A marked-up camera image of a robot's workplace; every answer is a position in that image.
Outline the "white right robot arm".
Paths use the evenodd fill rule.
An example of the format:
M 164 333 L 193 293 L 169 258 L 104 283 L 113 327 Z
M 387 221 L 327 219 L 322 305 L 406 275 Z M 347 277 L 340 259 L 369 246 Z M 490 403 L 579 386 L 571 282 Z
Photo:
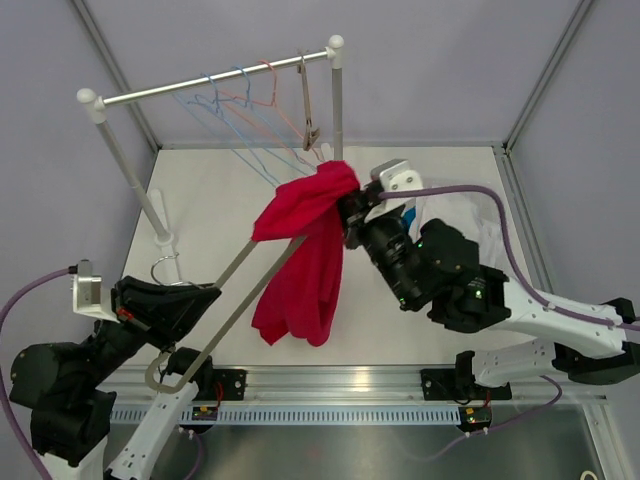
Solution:
M 579 384 L 608 386 L 639 373 L 639 346 L 631 301 L 581 304 L 533 289 L 523 279 L 481 264 L 479 246 L 440 219 L 413 240 L 380 181 L 338 201 L 345 245 L 363 247 L 403 311 L 430 310 L 445 329 L 475 334 L 492 329 L 522 333 L 529 341 L 493 351 L 457 354 L 449 368 L 421 372 L 427 400 L 511 398 L 513 380 L 562 372 Z

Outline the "wooden clip hanger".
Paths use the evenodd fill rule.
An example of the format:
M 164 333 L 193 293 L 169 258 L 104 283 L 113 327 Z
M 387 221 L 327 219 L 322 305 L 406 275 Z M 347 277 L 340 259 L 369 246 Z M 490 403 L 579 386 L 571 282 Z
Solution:
M 312 116 L 312 105 L 309 88 L 309 80 L 307 73 L 306 60 L 304 59 L 305 52 L 299 50 L 300 61 L 297 65 L 297 72 L 301 77 L 302 94 L 303 94 L 303 108 L 305 116 L 305 132 L 303 136 L 303 150 L 310 151 L 320 136 L 320 128 L 314 125 Z

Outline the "magenta t shirt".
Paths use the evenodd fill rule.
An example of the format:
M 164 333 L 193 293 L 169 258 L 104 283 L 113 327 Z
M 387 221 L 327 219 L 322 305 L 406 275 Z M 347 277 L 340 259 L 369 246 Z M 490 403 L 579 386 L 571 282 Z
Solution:
M 330 337 L 344 262 L 338 200 L 360 189 L 344 161 L 328 161 L 315 174 L 276 188 L 254 222 L 257 243 L 302 237 L 304 241 L 269 281 L 252 327 L 269 345 L 286 335 L 322 346 Z

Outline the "blue t shirt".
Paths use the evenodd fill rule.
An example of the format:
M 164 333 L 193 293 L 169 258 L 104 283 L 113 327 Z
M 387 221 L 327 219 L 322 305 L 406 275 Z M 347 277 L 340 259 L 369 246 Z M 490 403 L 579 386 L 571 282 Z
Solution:
M 410 207 L 408 209 L 406 209 L 403 213 L 402 216 L 402 222 L 403 225 L 405 227 L 405 230 L 410 233 L 411 232 L 411 228 L 414 225 L 416 220 L 416 208 L 415 207 Z

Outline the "clothes rack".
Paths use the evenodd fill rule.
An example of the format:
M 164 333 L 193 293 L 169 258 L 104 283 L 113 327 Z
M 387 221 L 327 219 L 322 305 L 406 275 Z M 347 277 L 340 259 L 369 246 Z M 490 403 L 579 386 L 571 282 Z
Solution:
M 324 49 L 314 53 L 305 53 L 306 65 L 317 61 L 326 60 L 331 65 L 332 79 L 332 107 L 333 107 L 333 145 L 332 153 L 335 159 L 341 160 L 344 156 L 344 134 L 343 134 L 343 64 L 344 64 L 344 38 L 340 35 L 333 35 L 328 40 L 328 45 Z M 276 71 L 279 69 L 293 68 L 298 65 L 300 56 L 294 56 L 273 62 Z M 249 76 L 268 72 L 267 68 L 259 63 L 245 68 Z M 242 78 L 241 74 L 234 69 L 211 75 L 218 83 Z M 186 285 L 182 280 L 178 263 L 178 251 L 176 250 L 176 239 L 169 229 L 168 217 L 164 210 L 164 201 L 159 190 L 146 193 L 143 190 L 137 174 L 134 173 L 130 161 L 127 159 L 121 148 L 115 133 L 112 131 L 107 121 L 106 109 L 112 106 L 130 105 L 140 100 L 154 98 L 162 95 L 180 93 L 189 89 L 204 87 L 207 83 L 203 75 L 199 78 L 161 85 L 145 90 L 134 91 L 110 98 L 102 98 L 89 88 L 80 89 L 76 94 L 76 99 L 83 106 L 88 117 L 96 126 L 106 146 L 119 166 L 120 171 L 127 180 L 129 186 L 141 205 L 142 212 L 150 222 L 155 232 L 155 243 L 161 252 L 161 256 L 155 264 L 160 265 L 165 262 L 166 276 L 171 285 Z

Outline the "light blue hanger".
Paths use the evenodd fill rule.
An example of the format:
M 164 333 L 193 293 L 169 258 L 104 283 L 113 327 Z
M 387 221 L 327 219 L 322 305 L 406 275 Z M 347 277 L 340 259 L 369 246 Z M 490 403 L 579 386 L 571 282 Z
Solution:
M 242 76 L 242 78 L 244 79 L 244 82 L 245 82 L 244 91 L 242 93 L 231 92 L 231 91 L 228 91 L 228 90 L 225 90 L 225 91 L 227 91 L 227 92 L 229 92 L 231 94 L 244 95 L 245 91 L 246 91 L 246 80 L 245 80 L 245 77 L 243 76 L 243 74 L 241 73 L 241 71 L 237 70 L 237 67 L 235 68 L 235 70 L 238 71 L 241 74 L 241 76 Z M 248 74 L 248 76 L 249 76 L 249 72 L 248 72 L 247 69 L 245 69 L 243 67 L 240 67 L 240 68 L 244 69 L 246 71 L 246 73 Z M 252 84 L 252 81 L 251 81 L 250 76 L 249 76 L 249 79 L 250 79 L 250 82 L 251 82 L 251 97 L 252 97 L 253 100 L 258 100 L 258 101 L 261 101 L 261 102 L 268 103 L 270 101 L 270 99 L 271 99 L 273 80 L 272 80 L 271 72 L 268 70 L 268 68 L 267 68 L 267 71 L 269 72 L 269 74 L 271 76 L 271 90 L 270 90 L 269 98 L 267 100 L 265 100 L 265 101 L 259 100 L 259 99 L 257 99 L 257 97 L 254 96 L 254 94 L 253 94 L 253 84 Z M 280 102 L 279 102 L 279 76 L 278 76 L 278 104 L 280 106 Z M 264 161 L 266 166 L 267 166 L 266 161 L 261 157 L 262 153 L 265 153 L 267 156 L 274 158 L 278 162 L 284 164 L 284 166 L 291 168 L 292 169 L 292 175 L 295 176 L 295 177 L 297 177 L 297 176 L 306 177 L 306 176 L 314 173 L 308 167 L 306 167 L 305 165 L 303 165 L 300 162 L 298 162 L 291 153 L 289 153 L 283 147 L 278 145 L 276 143 L 276 140 L 273 139 L 267 132 L 265 132 L 265 125 L 257 117 L 254 117 L 249 109 L 242 108 L 237 104 L 234 104 L 234 106 L 232 106 L 231 104 L 228 104 L 225 107 L 225 109 L 226 109 L 227 115 L 241 129 L 243 134 L 246 135 L 248 137 L 248 139 L 252 141 L 252 148 L 257 152 L 257 154 Z M 297 153 L 300 156 L 304 157 L 309 163 L 315 164 L 316 166 L 319 165 L 319 163 L 316 161 L 315 156 L 314 156 L 314 154 L 312 152 L 305 152 L 305 151 L 303 151 L 301 149 L 302 142 L 281 121 L 281 119 L 279 118 L 279 116 L 277 115 L 276 112 L 271 111 L 269 109 L 266 109 L 264 107 L 258 107 L 258 106 L 256 106 L 256 109 L 264 117 L 266 117 L 276 129 L 278 129 L 280 131 L 280 133 L 284 137 L 284 139 L 289 143 L 289 145 L 291 147 L 294 147 L 297 150 Z M 289 116 L 289 118 L 291 119 L 291 121 L 294 123 L 294 125 L 297 128 L 299 128 L 301 131 L 305 130 L 304 126 L 303 127 L 299 127 L 298 125 L 295 124 L 295 122 L 292 120 L 292 118 L 290 116 Z M 273 173 L 273 174 L 278 178 L 278 180 L 280 181 L 280 184 L 282 184 L 283 181 L 281 179 L 279 179 L 277 174 L 275 174 L 275 173 Z
M 203 78 L 212 88 L 213 95 L 174 93 L 172 98 L 213 138 L 221 139 L 220 134 L 225 132 L 231 135 L 232 141 L 237 140 L 238 146 L 228 145 L 232 155 L 256 173 L 269 187 L 275 189 L 280 185 L 280 181 L 252 148 L 252 141 L 226 113 L 225 107 L 228 104 L 234 106 L 234 100 L 221 92 L 211 75 L 203 74 Z

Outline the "aluminium mounting rail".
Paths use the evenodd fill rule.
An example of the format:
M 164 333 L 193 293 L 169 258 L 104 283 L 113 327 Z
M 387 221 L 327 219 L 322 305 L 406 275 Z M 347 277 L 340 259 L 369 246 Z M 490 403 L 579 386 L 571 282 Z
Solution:
M 424 403 L 420 370 L 416 365 L 387 366 L 240 366 L 246 370 L 244 402 L 258 404 L 419 404 Z M 125 366 L 102 385 L 121 402 L 151 400 L 144 383 L 146 367 Z M 562 404 L 604 404 L 604 387 L 553 378 L 563 389 Z M 516 404 L 542 404 L 555 387 L 536 377 L 510 381 Z

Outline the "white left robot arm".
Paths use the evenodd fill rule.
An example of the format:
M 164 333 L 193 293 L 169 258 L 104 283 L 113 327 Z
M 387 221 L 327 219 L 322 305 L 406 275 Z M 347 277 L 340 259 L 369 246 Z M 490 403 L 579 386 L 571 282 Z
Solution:
M 127 276 L 105 290 L 100 277 L 77 268 L 74 310 L 96 318 L 80 343 L 35 344 L 21 351 L 1 393 L 7 419 L 17 404 L 30 409 L 30 433 L 16 435 L 45 479 L 148 479 L 179 412 L 191 401 L 217 394 L 210 357 L 178 348 L 221 294 L 214 284 L 157 285 Z M 167 355 L 168 375 L 180 391 L 161 393 L 110 466 L 103 463 L 116 393 L 99 385 L 150 345 Z

